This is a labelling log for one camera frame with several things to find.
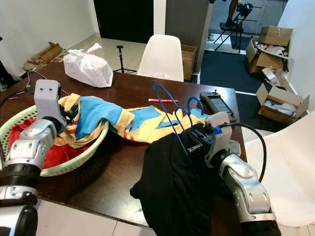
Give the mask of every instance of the laundry basket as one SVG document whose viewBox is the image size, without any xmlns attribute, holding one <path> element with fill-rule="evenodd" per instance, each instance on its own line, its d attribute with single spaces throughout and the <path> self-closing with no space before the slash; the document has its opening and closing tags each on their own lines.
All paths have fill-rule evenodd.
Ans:
<svg viewBox="0 0 315 236">
<path fill-rule="evenodd" d="M 2 148 L 4 152 L 4 156 L 8 156 L 9 154 L 9 132 L 11 127 L 15 126 L 16 124 L 22 124 L 25 119 L 36 119 L 37 118 L 37 111 L 36 106 L 29 107 L 20 113 L 16 114 L 14 117 L 9 119 L 1 128 L 0 128 L 0 141 L 2 143 Z M 105 138 L 108 132 L 108 121 L 104 121 L 104 127 L 99 135 L 99 137 L 95 140 L 95 142 L 83 153 L 80 155 L 72 158 L 71 160 L 64 162 L 60 165 L 43 169 L 40 173 L 42 177 L 49 177 L 49 176 L 57 176 L 62 175 L 67 172 L 73 171 L 74 169 L 83 165 L 87 160 L 89 160 L 93 154 L 95 153 L 96 149 L 100 145 L 100 143 Z"/>
</svg>

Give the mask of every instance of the tripod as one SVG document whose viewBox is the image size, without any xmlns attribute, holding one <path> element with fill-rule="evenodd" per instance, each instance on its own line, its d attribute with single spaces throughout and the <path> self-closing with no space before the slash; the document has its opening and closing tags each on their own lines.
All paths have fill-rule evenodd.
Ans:
<svg viewBox="0 0 315 236">
<path fill-rule="evenodd" d="M 124 68 L 124 65 L 123 65 L 123 55 L 122 55 L 122 48 L 124 48 L 124 47 L 123 47 L 122 45 L 117 45 L 117 48 L 118 48 L 118 50 L 119 50 L 119 59 L 120 59 L 121 68 L 118 69 L 118 70 L 114 70 L 114 72 L 120 71 L 120 70 L 122 71 L 122 73 L 124 73 L 125 70 L 126 70 L 126 71 L 137 72 L 136 70 L 130 70 L 130 69 L 125 69 L 125 68 Z"/>
</svg>

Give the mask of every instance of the dark brown table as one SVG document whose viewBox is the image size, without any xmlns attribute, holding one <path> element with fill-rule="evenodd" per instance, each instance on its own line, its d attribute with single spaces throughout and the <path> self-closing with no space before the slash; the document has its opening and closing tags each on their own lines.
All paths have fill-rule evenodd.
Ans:
<svg viewBox="0 0 315 236">
<path fill-rule="evenodd" d="M 152 78 L 130 74 L 115 73 L 110 88 L 94 88 L 65 75 L 63 63 L 51 62 L 41 70 L 48 79 L 57 80 L 68 93 L 81 96 L 96 96 L 116 103 L 124 108 L 145 107 L 150 105 L 148 98 L 155 98 L 151 88 Z M 34 85 L 38 75 L 31 76 Z M 181 83 L 156 79 L 158 83 L 179 100 L 179 105 L 186 106 L 190 96 L 199 97 L 202 91 L 214 91 L 222 95 L 223 100 L 234 111 L 239 121 L 235 91 L 232 88 L 221 88 L 190 83 Z M 5 92 L 4 96 L 22 89 L 26 80 L 20 81 Z M 0 108 L 0 125 L 13 115 L 34 105 L 33 96 L 21 94 L 18 99 L 6 101 Z M 172 112 L 172 104 L 166 104 Z M 246 161 L 244 141 L 240 127 L 233 128 L 232 139 L 241 144 L 241 158 Z M 142 172 L 146 143 L 124 140 L 109 132 L 99 146 L 95 155 L 80 168 L 56 177 L 41 177 L 38 195 L 40 198 L 65 204 L 80 210 L 105 215 L 131 224 L 146 225 L 141 204 L 129 194 L 129 189 L 139 180 Z M 235 206 L 220 196 L 215 196 L 214 213 L 211 218 L 213 236 L 241 235 L 240 224 Z"/>
</svg>

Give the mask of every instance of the pink marker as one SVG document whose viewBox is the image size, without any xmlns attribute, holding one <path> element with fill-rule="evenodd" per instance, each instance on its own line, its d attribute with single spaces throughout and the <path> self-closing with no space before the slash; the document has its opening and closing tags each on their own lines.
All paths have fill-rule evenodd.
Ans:
<svg viewBox="0 0 315 236">
<path fill-rule="evenodd" d="M 149 102 L 159 102 L 158 99 L 148 99 Z M 173 102 L 172 100 L 170 99 L 161 99 L 161 102 Z"/>
</svg>

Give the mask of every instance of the white chair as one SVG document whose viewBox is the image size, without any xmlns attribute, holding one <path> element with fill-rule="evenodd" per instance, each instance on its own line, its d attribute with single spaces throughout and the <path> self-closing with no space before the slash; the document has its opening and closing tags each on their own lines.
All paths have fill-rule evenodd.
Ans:
<svg viewBox="0 0 315 236">
<path fill-rule="evenodd" d="M 180 40 L 170 35 L 153 35 L 144 50 L 138 75 L 183 82 Z"/>
<path fill-rule="evenodd" d="M 277 222 L 301 227 L 315 222 L 315 112 L 286 129 L 264 137 L 266 187 Z M 262 167 L 260 140 L 245 143 L 248 163 L 258 175 Z"/>
</svg>

